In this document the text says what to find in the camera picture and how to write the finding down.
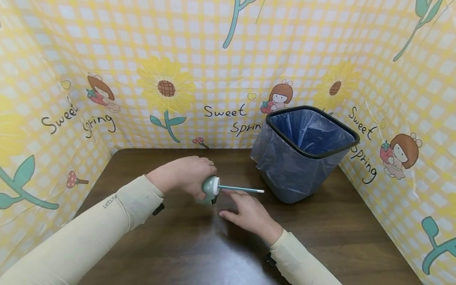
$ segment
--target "person's left hand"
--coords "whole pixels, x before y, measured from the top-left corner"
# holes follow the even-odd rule
[[[203,200],[206,194],[201,189],[202,183],[216,173],[217,168],[208,158],[188,156],[168,162],[154,169],[146,177],[163,194],[173,189],[181,189],[195,199]]]

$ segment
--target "sunflower center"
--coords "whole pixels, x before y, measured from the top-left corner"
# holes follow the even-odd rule
[[[329,88],[329,95],[331,95],[331,96],[336,95],[339,92],[341,86],[342,86],[342,82],[340,82],[340,81],[334,82],[334,84],[331,86],[331,88]]]
[[[168,80],[160,80],[157,85],[158,91],[165,97],[172,97],[176,94],[176,87]]]

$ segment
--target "person's right hand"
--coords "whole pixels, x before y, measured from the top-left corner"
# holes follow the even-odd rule
[[[149,174],[147,179],[163,194],[173,189],[180,189],[204,200],[206,194],[202,191],[202,183],[211,175],[217,174],[214,163],[206,157],[187,156],[162,165]]]
[[[283,228],[274,221],[261,203],[243,191],[223,190],[236,203],[238,214],[221,211],[219,215],[239,227],[260,236],[269,246],[282,235]]]

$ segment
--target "wooden table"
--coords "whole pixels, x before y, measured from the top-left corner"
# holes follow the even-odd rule
[[[205,156],[222,183],[265,189],[254,194],[344,285],[421,284],[341,169],[320,190],[292,205],[268,191],[250,150],[128,149],[106,166],[77,214],[136,177],[171,160]],[[181,192],[165,197],[165,209],[126,234],[82,279],[87,285],[288,284],[264,262],[268,248],[257,236],[218,216],[233,203],[220,196],[200,205]]]

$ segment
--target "beige sleeve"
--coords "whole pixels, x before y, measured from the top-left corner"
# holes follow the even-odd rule
[[[145,176],[136,178],[20,259],[0,284],[77,284],[125,233],[144,223],[162,198]]]
[[[285,230],[271,246],[271,257],[292,285],[341,285],[292,233]]]

